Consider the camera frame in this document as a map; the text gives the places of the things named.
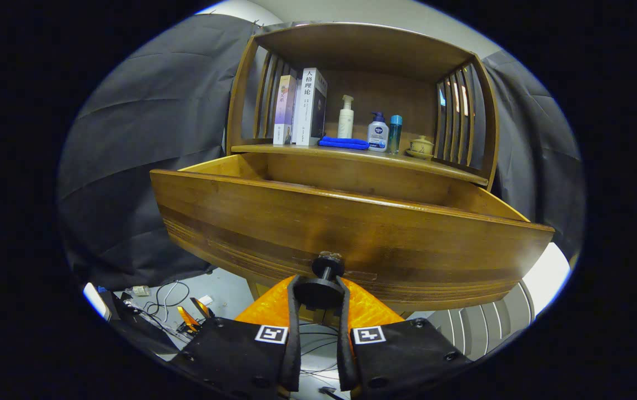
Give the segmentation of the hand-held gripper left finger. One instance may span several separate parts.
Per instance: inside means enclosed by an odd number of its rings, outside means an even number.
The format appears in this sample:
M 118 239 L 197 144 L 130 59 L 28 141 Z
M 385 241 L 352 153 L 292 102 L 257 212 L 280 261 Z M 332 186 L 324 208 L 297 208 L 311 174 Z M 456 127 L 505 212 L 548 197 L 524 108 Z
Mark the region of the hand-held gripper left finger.
M 299 390 L 300 276 L 283 279 L 235 319 L 210 317 L 171 360 L 174 370 L 226 399 L 276 399 Z

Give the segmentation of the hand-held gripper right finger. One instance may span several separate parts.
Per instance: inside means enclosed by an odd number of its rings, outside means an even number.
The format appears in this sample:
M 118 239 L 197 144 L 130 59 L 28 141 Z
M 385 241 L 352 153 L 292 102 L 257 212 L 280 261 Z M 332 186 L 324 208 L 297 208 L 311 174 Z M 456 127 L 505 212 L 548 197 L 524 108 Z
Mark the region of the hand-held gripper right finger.
M 337 362 L 339 387 L 354 399 L 412 399 L 468 369 L 471 361 L 425 318 L 407 321 L 348 279 Z

